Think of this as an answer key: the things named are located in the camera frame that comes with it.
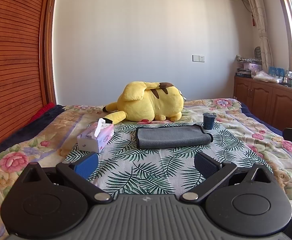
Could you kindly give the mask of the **purple and grey towel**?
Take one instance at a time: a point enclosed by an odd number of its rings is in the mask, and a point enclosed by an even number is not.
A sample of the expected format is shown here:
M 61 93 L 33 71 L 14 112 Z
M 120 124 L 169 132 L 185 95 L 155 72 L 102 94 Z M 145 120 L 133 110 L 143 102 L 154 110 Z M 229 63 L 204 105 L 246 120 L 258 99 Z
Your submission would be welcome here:
M 156 150 L 207 145 L 213 136 L 203 131 L 200 125 L 138 128 L 135 132 L 137 148 Z

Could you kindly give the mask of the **wooden side cabinet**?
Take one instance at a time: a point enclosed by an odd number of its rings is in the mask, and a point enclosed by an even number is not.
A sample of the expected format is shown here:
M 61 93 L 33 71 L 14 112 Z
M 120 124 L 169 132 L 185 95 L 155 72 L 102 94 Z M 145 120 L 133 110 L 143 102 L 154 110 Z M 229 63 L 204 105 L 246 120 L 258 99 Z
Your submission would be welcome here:
M 267 124 L 281 131 L 292 128 L 292 88 L 236 76 L 233 95 Z

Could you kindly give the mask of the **pink white tissue box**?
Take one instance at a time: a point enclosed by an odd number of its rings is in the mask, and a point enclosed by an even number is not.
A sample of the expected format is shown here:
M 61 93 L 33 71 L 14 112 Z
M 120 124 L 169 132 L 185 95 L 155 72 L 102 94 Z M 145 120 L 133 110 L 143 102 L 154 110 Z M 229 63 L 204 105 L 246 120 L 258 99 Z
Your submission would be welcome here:
M 114 134 L 113 124 L 108 124 L 100 118 L 77 136 L 80 151 L 101 153 Z

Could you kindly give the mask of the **floral bed quilt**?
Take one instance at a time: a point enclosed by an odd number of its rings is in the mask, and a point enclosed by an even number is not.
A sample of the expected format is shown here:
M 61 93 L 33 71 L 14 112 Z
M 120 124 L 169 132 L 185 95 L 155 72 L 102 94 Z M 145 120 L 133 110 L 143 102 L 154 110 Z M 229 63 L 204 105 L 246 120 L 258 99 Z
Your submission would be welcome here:
M 77 161 L 84 153 L 78 149 L 77 136 L 104 116 L 101 107 L 64 106 L 63 113 L 32 139 L 15 144 L 0 153 L 0 206 L 25 166 L 36 161 L 43 167 L 61 161 Z M 178 125 L 202 124 L 203 113 L 214 113 L 214 122 L 266 161 L 292 204 L 292 142 L 277 129 L 253 116 L 247 107 L 234 99 L 206 99 L 187 102 Z M 170 127 L 169 121 L 133 122 L 142 127 Z M 7 231 L 0 218 L 0 239 Z

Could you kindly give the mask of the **palm leaf print cloth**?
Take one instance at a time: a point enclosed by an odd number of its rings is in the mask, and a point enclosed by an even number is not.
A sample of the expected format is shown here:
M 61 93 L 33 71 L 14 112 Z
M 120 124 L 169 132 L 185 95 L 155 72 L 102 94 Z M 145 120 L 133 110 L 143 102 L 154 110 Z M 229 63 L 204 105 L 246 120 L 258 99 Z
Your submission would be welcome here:
M 197 152 L 218 162 L 230 161 L 238 167 L 266 163 L 220 124 L 209 131 L 213 137 L 209 144 L 160 150 L 137 148 L 135 131 L 141 127 L 132 122 L 115 125 L 112 139 L 98 154 L 98 167 L 88 177 L 89 182 L 113 198 L 120 193 L 180 196 L 206 178 L 194 166 Z

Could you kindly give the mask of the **dark blue cup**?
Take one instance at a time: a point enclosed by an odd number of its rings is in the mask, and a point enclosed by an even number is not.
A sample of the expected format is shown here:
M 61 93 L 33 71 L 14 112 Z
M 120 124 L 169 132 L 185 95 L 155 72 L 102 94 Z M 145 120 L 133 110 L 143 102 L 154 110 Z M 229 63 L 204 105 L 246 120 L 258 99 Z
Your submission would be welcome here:
M 213 129 L 216 117 L 214 113 L 203 113 L 203 128 L 207 130 Z

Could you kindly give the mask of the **dark blue blanket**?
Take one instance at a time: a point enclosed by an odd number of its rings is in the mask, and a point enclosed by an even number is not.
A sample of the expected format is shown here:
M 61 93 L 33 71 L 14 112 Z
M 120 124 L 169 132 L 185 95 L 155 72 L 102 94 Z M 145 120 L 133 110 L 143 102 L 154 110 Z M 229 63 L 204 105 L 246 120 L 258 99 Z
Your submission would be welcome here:
M 65 110 L 63 109 L 62 105 L 55 105 L 54 107 L 51 107 L 40 117 L 36 118 L 34 121 L 31 121 L 23 128 L 17 130 L 2 143 L 0 143 L 0 153 L 15 144 L 32 139 L 64 111 Z

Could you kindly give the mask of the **white plastic bag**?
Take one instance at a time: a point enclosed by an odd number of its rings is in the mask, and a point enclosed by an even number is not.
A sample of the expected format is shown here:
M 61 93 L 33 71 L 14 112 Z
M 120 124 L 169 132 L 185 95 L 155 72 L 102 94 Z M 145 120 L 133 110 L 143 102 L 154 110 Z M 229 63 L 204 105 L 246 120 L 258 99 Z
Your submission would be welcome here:
M 271 76 L 264 72 L 263 70 L 257 72 L 256 75 L 253 77 L 254 80 L 262 81 L 262 82 L 269 82 L 269 83 L 281 83 L 283 81 L 283 77 L 281 76 Z

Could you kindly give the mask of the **red pillow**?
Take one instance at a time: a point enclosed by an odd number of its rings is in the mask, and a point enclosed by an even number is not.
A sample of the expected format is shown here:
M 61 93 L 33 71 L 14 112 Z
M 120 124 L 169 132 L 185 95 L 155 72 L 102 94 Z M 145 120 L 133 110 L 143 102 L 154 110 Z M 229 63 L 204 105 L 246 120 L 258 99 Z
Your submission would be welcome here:
M 27 124 L 31 124 L 35 120 L 43 117 L 43 118 L 49 118 L 51 117 L 51 110 L 54 109 L 56 105 L 53 102 L 48 103 L 44 107 L 42 107 L 40 110 L 35 113 L 35 115 L 30 118 L 29 122 Z

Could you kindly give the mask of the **floral curtain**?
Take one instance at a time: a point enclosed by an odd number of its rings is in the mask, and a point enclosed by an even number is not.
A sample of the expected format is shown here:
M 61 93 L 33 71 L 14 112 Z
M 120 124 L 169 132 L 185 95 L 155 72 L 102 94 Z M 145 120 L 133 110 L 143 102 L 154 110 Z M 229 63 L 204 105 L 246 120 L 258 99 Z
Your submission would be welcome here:
M 273 56 L 271 53 L 269 37 L 267 32 L 267 18 L 263 0 L 248 0 L 253 17 L 258 29 L 260 38 L 262 70 L 268 72 L 269 67 L 273 66 Z

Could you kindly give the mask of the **stack of books and boxes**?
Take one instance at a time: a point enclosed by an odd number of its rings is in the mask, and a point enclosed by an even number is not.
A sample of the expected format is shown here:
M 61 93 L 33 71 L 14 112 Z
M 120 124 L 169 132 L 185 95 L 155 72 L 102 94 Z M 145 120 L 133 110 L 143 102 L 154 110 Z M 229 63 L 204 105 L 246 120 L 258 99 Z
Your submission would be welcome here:
M 236 76 L 252 78 L 262 71 L 262 61 L 260 59 L 245 58 L 240 55 L 236 55 L 235 59 L 238 65 Z

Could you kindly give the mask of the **yellow Pikachu plush toy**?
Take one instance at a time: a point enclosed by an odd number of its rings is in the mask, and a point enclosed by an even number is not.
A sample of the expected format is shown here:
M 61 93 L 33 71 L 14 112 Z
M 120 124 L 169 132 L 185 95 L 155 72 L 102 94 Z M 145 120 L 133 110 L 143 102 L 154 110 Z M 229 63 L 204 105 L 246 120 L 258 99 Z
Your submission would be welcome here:
M 104 119 L 114 125 L 124 120 L 175 122 L 182 118 L 184 101 L 180 90 L 171 83 L 133 81 L 116 102 L 102 110 L 107 113 Z

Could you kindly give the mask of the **wooden slatted headboard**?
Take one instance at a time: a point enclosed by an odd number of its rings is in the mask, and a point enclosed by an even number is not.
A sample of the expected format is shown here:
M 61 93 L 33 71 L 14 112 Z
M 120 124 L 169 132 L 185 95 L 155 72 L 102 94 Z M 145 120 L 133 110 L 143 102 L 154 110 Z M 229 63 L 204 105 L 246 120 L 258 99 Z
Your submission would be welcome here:
M 0 0 L 0 143 L 47 101 L 44 21 L 48 0 Z

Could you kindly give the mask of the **white wall socket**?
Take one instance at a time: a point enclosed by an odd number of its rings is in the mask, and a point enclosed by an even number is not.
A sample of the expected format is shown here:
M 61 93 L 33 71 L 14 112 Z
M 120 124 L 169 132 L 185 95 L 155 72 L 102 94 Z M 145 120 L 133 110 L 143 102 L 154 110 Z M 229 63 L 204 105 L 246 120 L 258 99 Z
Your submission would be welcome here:
M 193 62 L 205 62 L 205 57 L 203 55 L 192 55 Z

